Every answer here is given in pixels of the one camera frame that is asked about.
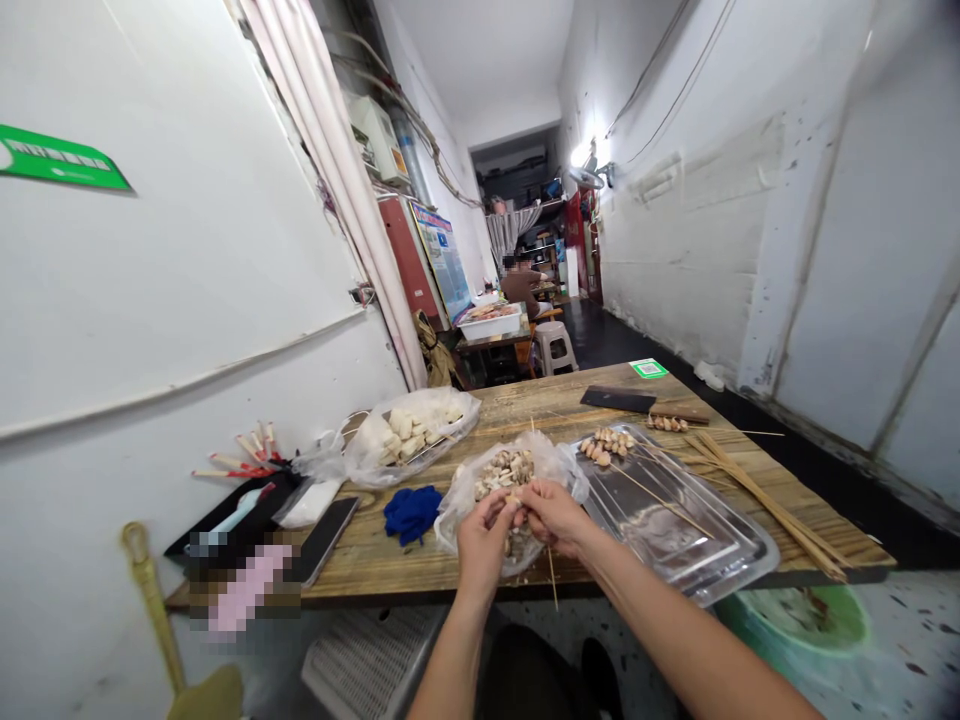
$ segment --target yellow handle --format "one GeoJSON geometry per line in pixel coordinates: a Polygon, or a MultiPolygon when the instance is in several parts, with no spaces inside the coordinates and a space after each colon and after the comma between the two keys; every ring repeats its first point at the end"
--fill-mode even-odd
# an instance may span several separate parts
{"type": "Polygon", "coordinates": [[[177,651],[177,641],[170,627],[167,609],[163,605],[163,593],[157,583],[157,570],[150,558],[150,541],[147,529],[138,522],[127,523],[120,533],[120,542],[130,559],[130,572],[133,579],[140,586],[143,603],[150,615],[153,631],[157,635],[160,652],[167,665],[167,674],[175,695],[182,693],[187,683],[183,677],[183,665],[180,663],[180,653],[177,651]]]}

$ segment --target green sticker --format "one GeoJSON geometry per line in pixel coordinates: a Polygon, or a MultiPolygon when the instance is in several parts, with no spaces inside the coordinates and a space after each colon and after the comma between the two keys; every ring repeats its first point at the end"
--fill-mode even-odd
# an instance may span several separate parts
{"type": "Polygon", "coordinates": [[[664,375],[669,375],[666,368],[663,367],[653,358],[647,358],[646,360],[634,360],[630,363],[630,367],[637,371],[637,375],[642,377],[645,380],[652,380],[653,378],[663,377],[664,375]]]}
{"type": "Polygon", "coordinates": [[[9,125],[0,125],[0,174],[132,190],[99,150],[9,125]]]}

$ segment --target blue cloth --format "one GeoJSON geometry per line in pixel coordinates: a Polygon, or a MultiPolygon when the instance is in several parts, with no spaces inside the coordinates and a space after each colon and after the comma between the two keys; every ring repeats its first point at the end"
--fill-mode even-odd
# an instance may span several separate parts
{"type": "Polygon", "coordinates": [[[440,506],[440,495],[433,487],[427,485],[419,490],[404,488],[398,490],[393,499],[383,509],[387,518],[387,535],[393,537],[400,534],[400,546],[419,540],[423,545],[423,534],[433,527],[437,519],[437,508],[440,506]]]}

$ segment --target plastic stool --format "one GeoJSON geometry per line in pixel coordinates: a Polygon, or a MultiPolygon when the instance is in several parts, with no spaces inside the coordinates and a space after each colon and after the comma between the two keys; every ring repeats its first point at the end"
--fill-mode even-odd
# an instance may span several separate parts
{"type": "Polygon", "coordinates": [[[573,345],[570,342],[570,336],[567,334],[567,327],[562,322],[552,320],[548,323],[539,323],[537,325],[537,342],[540,343],[540,358],[543,362],[543,374],[549,377],[554,374],[558,368],[570,366],[574,370],[579,370],[577,359],[573,356],[573,345]],[[553,343],[563,341],[563,354],[558,357],[553,356],[553,343]]]}
{"type": "Polygon", "coordinates": [[[406,717],[448,610],[340,612],[310,646],[300,678],[339,720],[406,717]]]}

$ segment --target red door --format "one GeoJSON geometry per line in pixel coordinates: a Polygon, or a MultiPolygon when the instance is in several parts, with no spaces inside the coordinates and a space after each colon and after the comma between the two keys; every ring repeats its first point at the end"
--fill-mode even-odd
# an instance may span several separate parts
{"type": "Polygon", "coordinates": [[[597,202],[594,190],[580,188],[567,202],[567,252],[577,253],[580,292],[603,305],[603,287],[600,284],[600,243],[597,226],[592,221],[597,202]]]}
{"type": "Polygon", "coordinates": [[[580,191],[567,201],[567,252],[577,255],[577,284],[580,291],[587,289],[587,255],[583,239],[583,220],[580,217],[580,191]]]}

